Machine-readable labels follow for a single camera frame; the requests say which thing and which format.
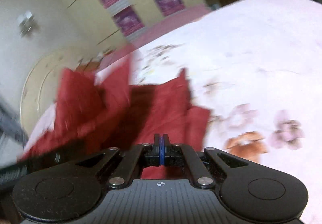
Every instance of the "metal screw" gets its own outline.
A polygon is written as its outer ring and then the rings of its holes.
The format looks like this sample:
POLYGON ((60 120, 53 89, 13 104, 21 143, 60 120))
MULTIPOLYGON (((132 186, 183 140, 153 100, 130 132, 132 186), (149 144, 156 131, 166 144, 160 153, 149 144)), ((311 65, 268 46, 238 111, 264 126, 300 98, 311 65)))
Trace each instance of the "metal screw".
POLYGON ((124 178, 122 177, 113 177, 109 180, 109 183, 112 184, 112 185, 121 185, 125 182, 124 178))
POLYGON ((198 178, 198 183, 200 184, 200 185, 203 185, 203 186, 205 186, 205 185, 210 185, 210 184, 212 184, 214 181, 211 179, 211 178, 209 178, 209 177, 200 177, 200 178, 198 178))

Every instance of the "pink flower print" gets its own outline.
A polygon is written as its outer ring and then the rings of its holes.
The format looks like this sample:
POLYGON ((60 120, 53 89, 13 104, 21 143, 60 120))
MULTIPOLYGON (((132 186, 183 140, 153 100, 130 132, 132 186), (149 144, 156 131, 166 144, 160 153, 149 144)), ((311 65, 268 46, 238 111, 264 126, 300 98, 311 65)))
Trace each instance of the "pink flower print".
POLYGON ((229 129, 242 129, 252 123, 257 116, 257 110, 250 110, 250 104, 242 104, 233 108, 226 118, 229 129))
POLYGON ((282 148, 287 144, 290 149, 301 148, 300 138, 304 138, 300 123, 289 119, 286 110, 280 110, 275 117, 275 126, 278 129, 274 131, 269 139, 270 145, 274 148, 282 148))

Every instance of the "bed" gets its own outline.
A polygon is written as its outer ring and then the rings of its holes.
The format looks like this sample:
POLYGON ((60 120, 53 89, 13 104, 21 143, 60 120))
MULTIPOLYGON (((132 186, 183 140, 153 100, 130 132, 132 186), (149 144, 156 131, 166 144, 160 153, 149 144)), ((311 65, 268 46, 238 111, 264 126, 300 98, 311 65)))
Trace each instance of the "bed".
MULTIPOLYGON (((193 103, 211 110, 203 146, 299 178, 309 191, 301 217, 307 224, 322 222, 321 23, 322 6, 309 0, 239 1, 139 48, 134 78, 164 83, 186 67, 193 103)), ((28 133, 54 99, 63 60, 77 63, 64 51, 42 59, 29 75, 21 105, 28 133)))

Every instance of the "white bedsheet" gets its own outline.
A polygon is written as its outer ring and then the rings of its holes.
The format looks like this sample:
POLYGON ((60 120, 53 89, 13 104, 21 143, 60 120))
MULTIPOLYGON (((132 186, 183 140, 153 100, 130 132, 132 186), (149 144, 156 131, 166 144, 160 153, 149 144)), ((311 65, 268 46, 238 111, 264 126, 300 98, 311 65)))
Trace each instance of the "white bedsheet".
POLYGON ((257 154, 259 163, 299 178, 309 191, 301 219, 322 223, 320 4, 243 0, 139 51, 144 63, 138 83, 164 83, 175 78, 180 68, 188 68, 193 102, 212 110, 214 122, 204 147, 224 149, 229 138, 259 132, 268 151, 257 154), (283 147, 275 148, 271 135, 283 122, 278 120, 281 110, 288 113, 286 120, 301 124, 294 134, 303 132, 304 138, 282 141, 283 147))

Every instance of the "brown teddy print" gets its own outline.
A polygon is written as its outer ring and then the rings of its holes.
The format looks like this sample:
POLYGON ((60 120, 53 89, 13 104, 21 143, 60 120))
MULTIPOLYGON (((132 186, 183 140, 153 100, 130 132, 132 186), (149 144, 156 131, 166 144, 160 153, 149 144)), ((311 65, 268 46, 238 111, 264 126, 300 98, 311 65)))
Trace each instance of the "brown teddy print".
POLYGON ((228 139, 224 149, 232 155, 259 163, 260 154, 267 153, 265 143, 261 140, 264 137, 258 132, 246 132, 235 138, 228 139))

